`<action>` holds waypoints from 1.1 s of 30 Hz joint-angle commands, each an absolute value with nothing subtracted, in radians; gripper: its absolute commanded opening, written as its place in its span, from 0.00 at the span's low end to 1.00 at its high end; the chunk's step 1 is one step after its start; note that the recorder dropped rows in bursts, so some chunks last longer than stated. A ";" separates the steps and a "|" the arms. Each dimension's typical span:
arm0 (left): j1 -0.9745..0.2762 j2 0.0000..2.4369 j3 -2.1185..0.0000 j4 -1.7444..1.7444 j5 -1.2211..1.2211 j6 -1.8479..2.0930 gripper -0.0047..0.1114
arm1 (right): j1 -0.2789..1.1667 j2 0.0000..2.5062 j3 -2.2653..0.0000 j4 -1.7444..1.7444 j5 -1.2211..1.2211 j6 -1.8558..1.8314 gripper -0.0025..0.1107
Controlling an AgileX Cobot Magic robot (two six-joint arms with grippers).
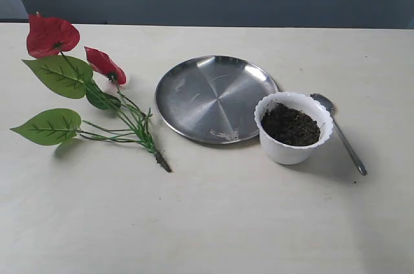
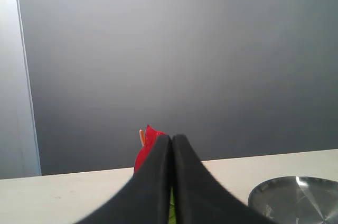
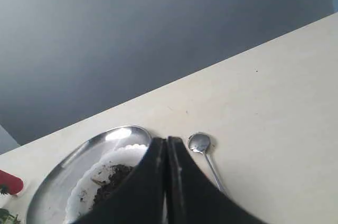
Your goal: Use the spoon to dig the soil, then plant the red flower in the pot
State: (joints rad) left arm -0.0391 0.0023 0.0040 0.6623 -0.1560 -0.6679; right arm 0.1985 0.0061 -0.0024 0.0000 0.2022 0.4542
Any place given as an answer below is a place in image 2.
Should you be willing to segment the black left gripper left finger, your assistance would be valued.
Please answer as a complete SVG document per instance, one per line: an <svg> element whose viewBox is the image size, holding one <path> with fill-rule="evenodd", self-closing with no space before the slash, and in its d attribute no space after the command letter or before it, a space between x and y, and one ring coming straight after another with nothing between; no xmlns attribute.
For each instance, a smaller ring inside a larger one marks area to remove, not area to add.
<svg viewBox="0 0 338 224"><path fill-rule="evenodd" d="M168 223L171 174L172 142L161 135L132 178L78 223Z"/></svg>

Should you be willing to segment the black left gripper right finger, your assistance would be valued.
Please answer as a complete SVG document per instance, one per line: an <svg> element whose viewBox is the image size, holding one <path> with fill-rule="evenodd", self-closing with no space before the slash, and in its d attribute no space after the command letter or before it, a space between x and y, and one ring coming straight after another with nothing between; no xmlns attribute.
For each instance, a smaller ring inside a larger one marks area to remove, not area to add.
<svg viewBox="0 0 338 224"><path fill-rule="evenodd" d="M177 223L273 223L226 190L202 164L185 135L172 138Z"/></svg>

